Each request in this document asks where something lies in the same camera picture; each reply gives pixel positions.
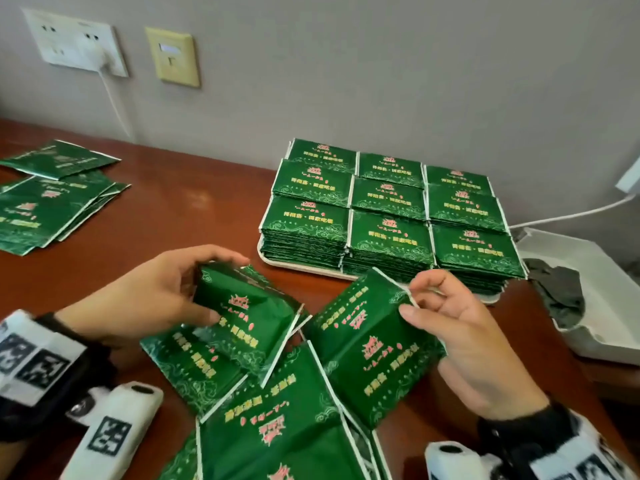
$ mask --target wall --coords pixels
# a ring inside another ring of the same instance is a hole
[[[0,116],[123,139],[20,6],[116,26],[142,144],[276,168],[298,136],[476,171],[510,223],[619,199],[640,150],[638,0],[0,0]],[[202,89],[156,79],[145,25],[194,35]],[[545,228],[626,262],[640,199]]]

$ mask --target wooden table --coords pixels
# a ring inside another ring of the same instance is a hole
[[[0,316],[16,308],[36,314],[57,310],[164,250],[209,242],[249,256],[258,271],[304,301],[312,313],[348,285],[260,261],[258,225],[274,171],[4,120],[0,120],[0,157],[54,137],[122,158],[106,173],[132,188],[62,243],[22,258],[0,253]],[[0,183],[18,176],[0,169]],[[533,288],[527,282],[512,282],[492,313],[540,386],[587,416],[622,457],[632,461]],[[137,363],[120,379],[137,379],[164,390],[164,404],[125,475],[154,480],[192,430],[193,416],[144,354],[139,353]],[[454,439],[474,446],[472,421],[437,374],[423,379],[379,428],[394,478],[426,478],[428,442]],[[13,478],[57,478],[82,434],[81,428],[68,424],[47,432]]]

